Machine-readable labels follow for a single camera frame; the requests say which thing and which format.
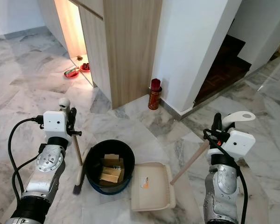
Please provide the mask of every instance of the staircase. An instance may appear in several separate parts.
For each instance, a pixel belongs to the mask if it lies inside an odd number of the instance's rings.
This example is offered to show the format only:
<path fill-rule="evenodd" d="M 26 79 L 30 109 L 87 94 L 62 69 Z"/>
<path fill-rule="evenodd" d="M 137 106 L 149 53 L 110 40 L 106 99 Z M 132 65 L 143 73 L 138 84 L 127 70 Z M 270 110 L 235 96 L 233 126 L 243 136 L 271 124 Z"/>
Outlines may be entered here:
<path fill-rule="evenodd" d="M 194 106 L 197 106 L 245 76 L 251 64 L 238 57 L 244 45 L 244 41 L 226 35 L 195 99 Z"/>

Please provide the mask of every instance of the cardboard box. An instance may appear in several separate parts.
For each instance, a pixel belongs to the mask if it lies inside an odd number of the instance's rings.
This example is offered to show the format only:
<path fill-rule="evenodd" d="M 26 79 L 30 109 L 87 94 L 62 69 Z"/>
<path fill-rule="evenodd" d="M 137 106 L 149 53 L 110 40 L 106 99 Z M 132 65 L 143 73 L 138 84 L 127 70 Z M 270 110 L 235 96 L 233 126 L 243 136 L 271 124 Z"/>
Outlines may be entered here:
<path fill-rule="evenodd" d="M 117 183 L 120 173 L 121 173 L 120 169 L 103 167 L 103 171 L 102 171 L 100 180 Z"/>
<path fill-rule="evenodd" d="M 118 169 L 120 167 L 120 174 L 117 180 L 117 183 L 123 181 L 123 177 L 125 174 L 125 166 L 123 163 L 123 158 L 119 158 L 119 155 L 116 154 L 105 154 L 104 158 L 101 158 L 101 164 L 103 167 Z M 114 182 L 109 182 L 106 180 L 100 180 L 99 184 L 104 186 L 112 186 Z"/>

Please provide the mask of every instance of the beige dustpan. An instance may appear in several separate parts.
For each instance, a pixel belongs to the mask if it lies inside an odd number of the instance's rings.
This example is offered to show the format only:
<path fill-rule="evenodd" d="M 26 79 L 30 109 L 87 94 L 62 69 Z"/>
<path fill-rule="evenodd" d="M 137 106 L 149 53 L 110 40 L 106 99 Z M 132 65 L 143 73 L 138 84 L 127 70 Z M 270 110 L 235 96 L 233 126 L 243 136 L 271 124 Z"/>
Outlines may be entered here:
<path fill-rule="evenodd" d="M 175 192 L 170 184 L 170 166 L 159 162 L 136 164 L 132 177 L 133 211 L 152 211 L 175 207 Z"/>

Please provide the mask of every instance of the black cable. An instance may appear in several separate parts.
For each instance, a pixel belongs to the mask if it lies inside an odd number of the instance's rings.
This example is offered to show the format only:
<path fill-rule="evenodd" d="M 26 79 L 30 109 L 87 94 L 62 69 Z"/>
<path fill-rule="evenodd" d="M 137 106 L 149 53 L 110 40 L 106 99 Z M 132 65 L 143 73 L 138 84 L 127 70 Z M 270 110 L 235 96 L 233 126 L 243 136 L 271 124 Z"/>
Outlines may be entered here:
<path fill-rule="evenodd" d="M 242 219 L 241 219 L 241 224 L 245 224 L 245 219 L 246 219 L 246 212 L 247 212 L 247 205 L 248 205 L 248 189 L 246 185 L 246 181 L 244 179 L 243 173 L 240 170 L 239 165 L 234 161 L 234 158 L 230 156 L 221 146 L 219 146 L 211 137 L 207 134 L 207 132 L 212 133 L 210 129 L 204 129 L 203 130 L 203 135 L 204 137 L 214 146 L 216 146 L 217 149 L 219 149 L 224 155 L 226 155 L 229 159 L 232 159 L 234 162 L 234 167 L 237 169 L 237 173 L 239 175 L 239 178 L 241 179 L 243 189 L 244 189 L 244 205 L 243 205 L 243 210 L 242 210 Z"/>
<path fill-rule="evenodd" d="M 24 187 L 23 187 L 23 182 L 22 182 L 21 176 L 20 176 L 19 172 L 17 171 L 17 166 L 16 166 L 16 164 L 15 164 L 15 162 L 14 162 L 13 154 L 12 154 L 12 152 L 11 152 L 11 139 L 13 138 L 14 132 L 15 132 L 15 130 L 17 129 L 17 127 L 18 127 L 20 124 L 22 124 L 22 123 L 24 123 L 24 122 L 26 122 L 26 121 L 32 121 L 32 118 L 24 119 L 24 120 L 20 121 L 19 123 L 17 123 L 17 124 L 14 126 L 14 128 L 12 129 L 12 131 L 11 131 L 11 133 L 10 133 L 10 135 L 9 135 L 9 138 L 8 138 L 8 147 L 7 147 L 7 149 L 8 149 L 8 155 L 9 155 L 11 164 L 13 165 L 13 168 L 14 168 L 14 171 L 15 171 L 15 175 L 17 176 L 18 181 L 19 181 L 19 184 L 20 184 L 21 193 L 23 193 Z"/>
<path fill-rule="evenodd" d="M 17 199 L 17 206 L 20 204 L 20 196 L 19 196 L 19 193 L 18 193 L 18 190 L 17 190 L 17 187 L 15 185 L 15 176 L 16 174 L 19 174 L 19 170 L 26 166 L 28 163 L 32 162 L 33 160 L 35 160 L 37 157 L 39 156 L 39 154 L 35 157 L 33 157 L 31 160 L 28 160 L 27 162 L 24 162 L 22 165 L 20 165 L 13 173 L 13 176 L 11 178 L 11 182 L 12 182 L 12 186 L 13 186 L 13 189 L 14 189 L 14 194 L 15 194 L 15 197 Z"/>

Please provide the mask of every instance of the wooden broom handle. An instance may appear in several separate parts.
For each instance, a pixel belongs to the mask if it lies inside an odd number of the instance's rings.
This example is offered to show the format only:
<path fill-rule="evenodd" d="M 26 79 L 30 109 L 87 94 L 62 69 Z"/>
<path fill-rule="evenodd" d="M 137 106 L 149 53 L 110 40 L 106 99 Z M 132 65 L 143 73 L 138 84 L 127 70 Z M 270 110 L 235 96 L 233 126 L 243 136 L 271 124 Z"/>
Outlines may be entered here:
<path fill-rule="evenodd" d="M 181 171 L 173 178 L 170 182 L 173 185 L 181 175 L 186 172 L 186 170 L 195 162 L 195 160 L 205 151 L 205 149 L 209 146 L 209 141 L 205 140 L 204 143 L 200 146 L 200 148 L 195 152 L 195 154 L 191 157 L 191 159 L 186 163 L 186 165 L 182 168 Z"/>

